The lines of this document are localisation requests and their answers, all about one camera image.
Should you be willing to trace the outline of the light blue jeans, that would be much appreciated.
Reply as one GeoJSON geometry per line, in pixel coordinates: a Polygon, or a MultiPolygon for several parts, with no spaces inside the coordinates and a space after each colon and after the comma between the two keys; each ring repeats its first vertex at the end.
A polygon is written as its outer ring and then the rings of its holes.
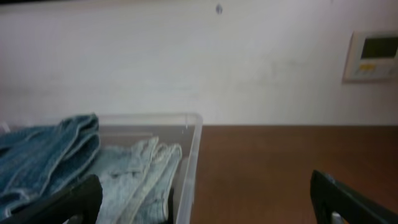
{"type": "Polygon", "coordinates": [[[103,199],[97,223],[164,223],[182,158],[180,144],[153,137],[129,147],[105,146],[87,174],[99,177],[103,199]]]}

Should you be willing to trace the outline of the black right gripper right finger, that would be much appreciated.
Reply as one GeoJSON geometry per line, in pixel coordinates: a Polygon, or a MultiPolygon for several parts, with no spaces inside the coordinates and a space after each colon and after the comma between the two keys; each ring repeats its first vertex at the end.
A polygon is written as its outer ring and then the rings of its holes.
{"type": "Polygon", "coordinates": [[[310,198],[317,223],[397,223],[396,213],[319,170],[312,172],[310,198]]]}

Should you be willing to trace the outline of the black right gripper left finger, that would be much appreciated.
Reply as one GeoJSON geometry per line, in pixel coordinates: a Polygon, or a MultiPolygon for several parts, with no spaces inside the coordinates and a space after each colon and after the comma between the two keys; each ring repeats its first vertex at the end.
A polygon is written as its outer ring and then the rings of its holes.
{"type": "Polygon", "coordinates": [[[103,199],[97,175],[57,193],[24,205],[1,224],[82,223],[95,224],[103,199]]]}

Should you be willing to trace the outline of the dark blue jeans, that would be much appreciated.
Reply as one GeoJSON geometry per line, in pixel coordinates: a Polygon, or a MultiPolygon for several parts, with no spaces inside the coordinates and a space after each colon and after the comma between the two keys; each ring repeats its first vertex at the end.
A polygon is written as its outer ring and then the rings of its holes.
{"type": "Polygon", "coordinates": [[[1,219],[74,182],[100,149],[95,114],[1,135],[1,219]]]}

